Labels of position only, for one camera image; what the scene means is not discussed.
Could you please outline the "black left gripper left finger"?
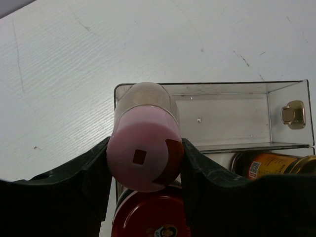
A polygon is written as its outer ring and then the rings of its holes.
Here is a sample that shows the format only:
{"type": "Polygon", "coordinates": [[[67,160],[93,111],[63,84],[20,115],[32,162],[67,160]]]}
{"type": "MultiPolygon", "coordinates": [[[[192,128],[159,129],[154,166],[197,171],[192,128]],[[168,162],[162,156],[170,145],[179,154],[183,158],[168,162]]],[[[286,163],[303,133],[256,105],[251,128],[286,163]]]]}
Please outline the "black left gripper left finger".
{"type": "Polygon", "coordinates": [[[0,182],[3,237],[97,237],[106,218],[112,175],[108,140],[30,180],[0,182]]]}

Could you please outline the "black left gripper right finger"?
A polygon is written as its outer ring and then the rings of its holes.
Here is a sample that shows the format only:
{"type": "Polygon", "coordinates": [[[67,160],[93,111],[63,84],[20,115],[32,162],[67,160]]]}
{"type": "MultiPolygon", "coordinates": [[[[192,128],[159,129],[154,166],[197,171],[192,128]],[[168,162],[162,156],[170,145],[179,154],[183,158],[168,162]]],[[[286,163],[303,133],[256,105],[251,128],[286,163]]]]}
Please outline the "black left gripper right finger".
{"type": "Polygon", "coordinates": [[[194,237],[313,237],[316,177],[241,177],[183,139],[182,196],[194,237]]]}

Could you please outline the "red lid chili jar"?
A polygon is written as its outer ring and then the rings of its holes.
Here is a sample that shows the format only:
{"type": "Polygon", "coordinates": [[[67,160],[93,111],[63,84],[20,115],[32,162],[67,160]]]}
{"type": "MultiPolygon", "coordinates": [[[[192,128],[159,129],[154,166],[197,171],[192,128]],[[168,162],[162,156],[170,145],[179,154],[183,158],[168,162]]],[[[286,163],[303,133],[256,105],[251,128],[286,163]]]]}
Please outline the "red lid chili jar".
{"type": "Polygon", "coordinates": [[[240,152],[233,156],[231,172],[249,180],[270,174],[316,173],[316,157],[277,154],[264,151],[240,152]]]}

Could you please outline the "red lid dark sauce jar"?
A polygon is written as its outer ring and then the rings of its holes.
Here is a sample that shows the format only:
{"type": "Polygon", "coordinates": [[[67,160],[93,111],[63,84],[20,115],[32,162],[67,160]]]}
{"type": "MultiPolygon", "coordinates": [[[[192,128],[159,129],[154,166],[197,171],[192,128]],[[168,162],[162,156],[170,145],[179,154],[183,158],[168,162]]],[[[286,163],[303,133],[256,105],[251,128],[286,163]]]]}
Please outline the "red lid dark sauce jar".
{"type": "Polygon", "coordinates": [[[126,189],[117,195],[112,222],[113,237],[190,237],[181,184],[142,193],[126,189]]]}

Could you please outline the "pink cap spice shaker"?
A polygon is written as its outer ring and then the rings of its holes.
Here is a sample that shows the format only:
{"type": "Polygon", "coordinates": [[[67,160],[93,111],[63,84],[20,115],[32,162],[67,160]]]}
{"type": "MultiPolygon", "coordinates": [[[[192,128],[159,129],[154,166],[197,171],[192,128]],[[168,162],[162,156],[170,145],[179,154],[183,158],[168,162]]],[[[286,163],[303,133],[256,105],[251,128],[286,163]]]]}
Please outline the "pink cap spice shaker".
{"type": "Polygon", "coordinates": [[[164,189],[179,175],[184,156],[175,100],[153,82],[120,84],[114,96],[114,129],[107,147],[112,175],[135,191],[164,189]]]}

